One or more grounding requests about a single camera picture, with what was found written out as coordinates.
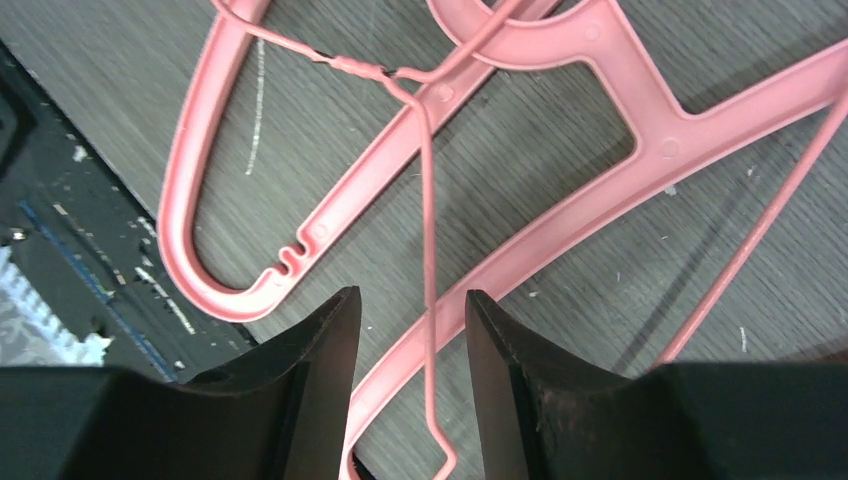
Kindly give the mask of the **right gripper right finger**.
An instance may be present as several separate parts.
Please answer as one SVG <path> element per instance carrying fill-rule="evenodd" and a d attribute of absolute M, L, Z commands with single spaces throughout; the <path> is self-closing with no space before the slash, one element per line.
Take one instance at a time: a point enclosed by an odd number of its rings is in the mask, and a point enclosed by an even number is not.
<path fill-rule="evenodd" d="M 629 379 L 467 294 L 489 479 L 843 479 L 843 363 L 664 364 Z"/>

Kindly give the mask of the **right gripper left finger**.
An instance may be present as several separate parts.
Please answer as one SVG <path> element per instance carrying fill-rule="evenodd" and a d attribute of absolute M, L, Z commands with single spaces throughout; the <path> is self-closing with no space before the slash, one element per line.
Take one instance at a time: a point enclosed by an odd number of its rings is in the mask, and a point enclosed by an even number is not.
<path fill-rule="evenodd" d="M 5 479 L 335 479 L 361 295 L 185 384 L 123 368 L 1 372 Z"/>

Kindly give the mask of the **pink wire hanger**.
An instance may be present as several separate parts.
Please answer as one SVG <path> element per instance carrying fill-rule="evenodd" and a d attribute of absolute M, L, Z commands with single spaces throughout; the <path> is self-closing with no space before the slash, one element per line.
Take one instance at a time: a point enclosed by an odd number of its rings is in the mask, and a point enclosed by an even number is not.
<path fill-rule="evenodd" d="M 519 0 L 502 1 L 489 18 L 476 30 L 472 38 L 461 44 L 458 53 L 452 59 L 445 60 L 431 71 L 421 71 L 401 67 L 389 71 L 376 64 L 345 56 L 329 56 L 300 41 L 292 40 L 281 34 L 251 23 L 234 13 L 230 7 L 219 0 L 212 1 L 218 13 L 234 22 L 245 32 L 301 54 L 315 63 L 381 83 L 388 93 L 412 109 L 418 120 L 421 140 L 421 187 L 422 187 L 422 234 L 423 234 L 423 295 L 426 305 L 424 320 L 424 377 L 425 377 L 425 419 L 428 429 L 446 456 L 445 463 L 434 475 L 436 479 L 446 479 L 458 462 L 458 453 L 439 424 L 436 409 L 436 301 L 437 301 L 437 260 L 436 260 L 436 213 L 435 179 L 432 148 L 432 130 L 425 106 L 411 93 L 398 85 L 397 80 L 409 79 L 421 84 L 440 80 L 457 65 L 470 57 L 483 43 L 487 42 L 510 14 L 520 5 Z"/>
<path fill-rule="evenodd" d="M 684 321 L 668 345 L 652 364 L 651 368 L 672 362 L 682 352 L 768 230 L 772 227 L 791 197 L 800 187 L 846 117 L 847 88 L 844 87 L 830 107 L 826 118 L 813 136 L 811 143 L 805 149 L 773 199 L 766 206 L 752 230 L 702 297 L 695 310 Z"/>

